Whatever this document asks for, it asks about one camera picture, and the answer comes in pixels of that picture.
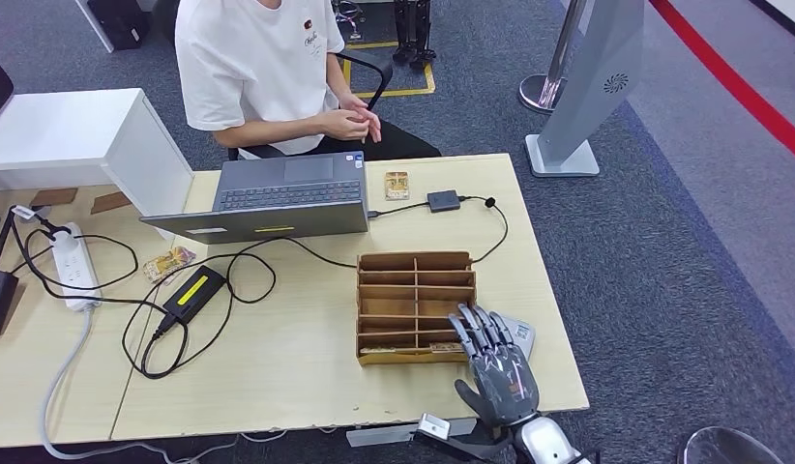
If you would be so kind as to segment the person's right hand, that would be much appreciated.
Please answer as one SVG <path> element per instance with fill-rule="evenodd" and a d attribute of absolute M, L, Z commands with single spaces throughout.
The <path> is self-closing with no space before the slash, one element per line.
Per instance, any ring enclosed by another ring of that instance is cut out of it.
<path fill-rule="evenodd" d="M 326 111 L 316 118 L 321 132 L 337 140 L 363 140 L 369 134 L 369 119 L 353 110 Z"/>

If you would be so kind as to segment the person's left hand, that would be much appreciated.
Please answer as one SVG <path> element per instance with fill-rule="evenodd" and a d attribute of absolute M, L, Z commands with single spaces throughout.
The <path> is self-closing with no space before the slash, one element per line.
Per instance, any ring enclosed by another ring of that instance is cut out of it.
<path fill-rule="evenodd" d="M 382 126 L 379 117 L 368 109 L 368 104 L 352 93 L 338 94 L 341 109 L 351 110 L 358 114 L 359 119 L 369 125 L 369 136 L 374 143 L 382 141 Z"/>

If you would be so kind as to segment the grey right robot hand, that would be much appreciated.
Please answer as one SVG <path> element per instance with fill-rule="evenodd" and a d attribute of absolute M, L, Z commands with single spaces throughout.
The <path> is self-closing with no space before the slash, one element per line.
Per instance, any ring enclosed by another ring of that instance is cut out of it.
<path fill-rule="evenodd" d="M 491 427 L 516 426 L 535 418 L 540 392 L 528 361 L 533 330 L 508 323 L 501 314 L 477 304 L 458 304 L 457 312 L 449 314 L 448 319 L 476 387 L 455 381 L 460 398 Z M 522 338 L 517 336 L 520 328 Z"/>

